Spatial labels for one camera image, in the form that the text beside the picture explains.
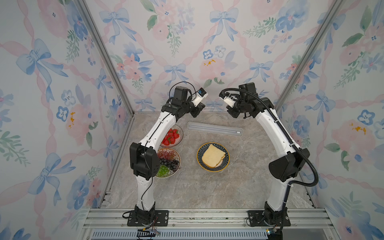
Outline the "cream plastic wrap dispenser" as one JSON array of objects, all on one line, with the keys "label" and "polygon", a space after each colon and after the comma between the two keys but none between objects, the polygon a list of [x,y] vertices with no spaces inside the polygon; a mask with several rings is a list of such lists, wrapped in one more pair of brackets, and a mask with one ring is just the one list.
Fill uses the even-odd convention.
[{"label": "cream plastic wrap dispenser", "polygon": [[241,137],[244,133],[244,130],[242,128],[233,128],[233,127],[194,123],[194,122],[188,122],[187,129],[190,131],[229,135],[229,136],[236,136],[236,137]]}]

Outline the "blue yellow-rimmed plate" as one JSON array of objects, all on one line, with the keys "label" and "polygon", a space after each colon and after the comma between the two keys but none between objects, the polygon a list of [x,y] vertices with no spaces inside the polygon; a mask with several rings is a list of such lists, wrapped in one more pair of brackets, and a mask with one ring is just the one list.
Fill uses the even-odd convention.
[{"label": "blue yellow-rimmed plate", "polygon": [[221,172],[230,163],[227,149],[218,143],[206,143],[197,152],[199,165],[209,172]]}]

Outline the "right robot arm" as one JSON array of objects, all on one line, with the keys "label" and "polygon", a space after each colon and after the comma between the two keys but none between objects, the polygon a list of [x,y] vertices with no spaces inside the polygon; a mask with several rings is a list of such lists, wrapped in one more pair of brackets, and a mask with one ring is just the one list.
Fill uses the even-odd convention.
[{"label": "right robot arm", "polygon": [[307,149],[297,144],[281,123],[273,103],[260,98],[254,83],[221,91],[220,98],[227,104],[227,112],[237,118],[240,114],[252,117],[263,127],[270,138],[278,158],[269,163],[273,176],[270,196],[260,214],[250,214],[250,225],[282,226],[287,219],[287,201],[292,184],[310,156]]}]

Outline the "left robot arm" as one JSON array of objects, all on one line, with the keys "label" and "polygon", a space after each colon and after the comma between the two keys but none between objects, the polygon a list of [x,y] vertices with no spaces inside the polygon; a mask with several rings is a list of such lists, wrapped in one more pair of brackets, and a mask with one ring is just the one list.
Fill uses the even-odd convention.
[{"label": "left robot arm", "polygon": [[149,227],[156,223],[158,213],[154,198],[154,177],[160,170],[161,162],[157,151],[172,126],[186,114],[197,117],[204,109],[202,100],[208,96],[200,88],[195,93],[189,88],[178,86],[174,95],[162,106],[159,118],[139,143],[129,148],[130,166],[138,184],[138,202],[126,217],[129,227]]}]

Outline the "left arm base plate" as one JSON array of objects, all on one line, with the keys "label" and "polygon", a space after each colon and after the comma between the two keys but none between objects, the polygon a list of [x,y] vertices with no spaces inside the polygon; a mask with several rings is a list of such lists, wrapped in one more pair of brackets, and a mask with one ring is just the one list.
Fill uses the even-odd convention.
[{"label": "left arm base plate", "polygon": [[169,222],[168,210],[142,211],[140,209],[129,211],[127,217],[128,227],[167,227]]}]

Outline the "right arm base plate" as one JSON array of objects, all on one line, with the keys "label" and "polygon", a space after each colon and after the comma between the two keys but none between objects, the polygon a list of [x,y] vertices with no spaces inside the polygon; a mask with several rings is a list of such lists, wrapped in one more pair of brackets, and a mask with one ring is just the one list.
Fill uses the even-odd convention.
[{"label": "right arm base plate", "polygon": [[287,208],[284,211],[270,212],[269,210],[248,210],[248,220],[251,227],[280,227],[282,222],[284,227],[290,227],[291,222],[288,217]]}]

